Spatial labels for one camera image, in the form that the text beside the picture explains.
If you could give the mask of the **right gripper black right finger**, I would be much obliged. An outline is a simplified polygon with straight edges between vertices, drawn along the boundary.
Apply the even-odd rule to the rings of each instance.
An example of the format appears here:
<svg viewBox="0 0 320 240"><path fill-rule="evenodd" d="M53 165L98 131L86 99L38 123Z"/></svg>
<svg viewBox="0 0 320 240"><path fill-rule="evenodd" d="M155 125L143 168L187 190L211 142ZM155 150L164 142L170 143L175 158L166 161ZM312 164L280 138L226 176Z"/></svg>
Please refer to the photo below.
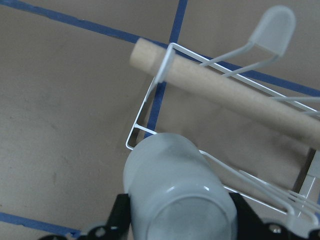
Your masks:
<svg viewBox="0 0 320 240"><path fill-rule="evenodd" d="M264 223L239 193L230 192L229 196L237 211L237 240L318 240L320 238L319 228L310 230L307 237L302 237L274 221Z"/></svg>

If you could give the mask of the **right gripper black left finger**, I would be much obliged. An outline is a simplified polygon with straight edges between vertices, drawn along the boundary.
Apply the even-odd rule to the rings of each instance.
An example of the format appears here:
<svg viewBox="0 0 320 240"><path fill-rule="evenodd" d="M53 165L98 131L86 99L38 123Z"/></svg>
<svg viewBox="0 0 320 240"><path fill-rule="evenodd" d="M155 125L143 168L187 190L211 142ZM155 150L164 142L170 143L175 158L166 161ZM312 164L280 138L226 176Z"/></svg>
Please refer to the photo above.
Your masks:
<svg viewBox="0 0 320 240"><path fill-rule="evenodd" d="M105 224L92 228L83 240L127 240L131 224L131 203L127 193L118 194Z"/></svg>

